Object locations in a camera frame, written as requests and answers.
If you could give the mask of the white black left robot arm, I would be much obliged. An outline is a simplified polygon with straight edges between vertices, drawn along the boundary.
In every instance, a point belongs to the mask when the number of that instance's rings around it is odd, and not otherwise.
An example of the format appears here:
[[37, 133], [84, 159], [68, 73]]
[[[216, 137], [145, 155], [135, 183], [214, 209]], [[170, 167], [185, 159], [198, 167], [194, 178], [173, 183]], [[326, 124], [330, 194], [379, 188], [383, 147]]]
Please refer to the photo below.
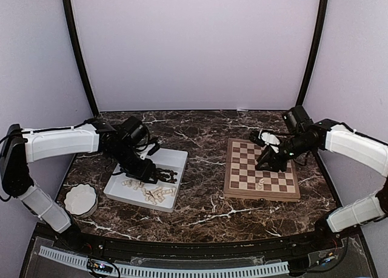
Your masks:
[[85, 237], [74, 229], [71, 215], [34, 182], [29, 164], [61, 155], [103, 152], [118, 162], [126, 176], [146, 183], [156, 166], [140, 154], [142, 140], [146, 145], [157, 142], [149, 138], [148, 129], [135, 117], [116, 125], [91, 118], [76, 126], [47, 129], [22, 129], [13, 124], [1, 140], [2, 188], [62, 234], [62, 242], [72, 251], [81, 251]]

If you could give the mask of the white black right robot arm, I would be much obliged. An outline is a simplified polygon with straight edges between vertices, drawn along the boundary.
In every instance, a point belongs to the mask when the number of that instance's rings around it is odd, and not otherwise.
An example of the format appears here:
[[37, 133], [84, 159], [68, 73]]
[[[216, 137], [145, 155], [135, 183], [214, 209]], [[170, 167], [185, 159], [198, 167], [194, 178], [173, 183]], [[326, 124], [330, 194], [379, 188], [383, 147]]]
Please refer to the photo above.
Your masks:
[[345, 229], [378, 222], [387, 217], [387, 144], [351, 129], [347, 124], [324, 119], [317, 123], [305, 121], [290, 129], [290, 137], [280, 140], [276, 132], [252, 131], [249, 140], [263, 147], [256, 161], [258, 171], [285, 171], [286, 164], [296, 157], [321, 150], [331, 176], [343, 177], [346, 184], [334, 182], [341, 200], [348, 205], [326, 214], [315, 223], [309, 244], [315, 250], [328, 245], [333, 234]]

